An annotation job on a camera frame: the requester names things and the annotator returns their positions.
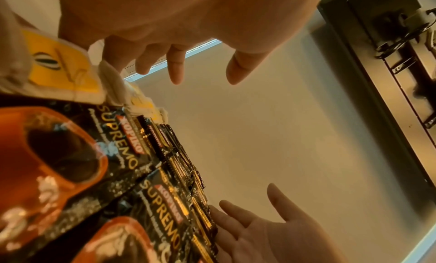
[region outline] kopiko logo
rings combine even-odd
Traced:
[[[33,55],[33,59],[37,65],[42,67],[52,69],[52,70],[60,70],[60,65],[57,60],[55,60],[51,55],[45,52],[37,52]]]

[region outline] finger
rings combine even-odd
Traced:
[[[121,72],[132,60],[145,51],[147,44],[129,41],[118,36],[109,36],[104,40],[103,59]]]
[[[236,239],[227,230],[218,227],[217,236],[215,236],[215,243],[223,248],[227,254],[232,254],[233,249],[236,247]]]
[[[218,254],[217,254],[217,259],[219,263],[232,263],[232,257],[223,250],[222,247],[220,247],[219,245],[217,245],[218,247]]]
[[[237,205],[232,204],[229,201],[219,202],[219,206],[223,209],[228,216],[235,218],[244,227],[248,227],[252,221],[254,221],[258,216],[251,211],[240,208]]]
[[[189,46],[185,45],[172,45],[167,52],[168,73],[175,85],[179,85],[183,81],[183,64],[185,62],[186,51],[189,48]]]
[[[291,221],[305,215],[305,213],[296,206],[296,204],[289,200],[275,184],[270,184],[268,186],[267,194],[269,201],[283,220]]]
[[[73,14],[61,1],[62,16],[59,21],[58,36],[79,47],[88,50],[89,46],[100,39],[109,36],[109,33],[93,27]]]
[[[267,53],[249,54],[236,51],[227,65],[226,76],[230,84],[244,80],[268,56]]]
[[[169,44],[163,43],[148,45],[145,52],[135,61],[136,72],[138,74],[148,74],[153,64],[164,56],[169,48]]]
[[[227,214],[219,211],[216,207],[210,206],[210,214],[215,223],[223,229],[230,232],[235,239],[239,237],[244,230],[244,226],[241,225],[235,218],[228,216]]]

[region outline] hand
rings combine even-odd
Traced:
[[[285,223],[274,223],[221,201],[225,213],[211,206],[218,225],[215,238],[221,263],[344,263],[323,229],[274,184],[268,198]]]
[[[60,0],[59,36],[87,49],[105,39],[103,58],[140,74],[167,56],[171,80],[183,80],[185,52],[217,38],[236,49],[231,84],[243,80],[308,20],[319,0]]]

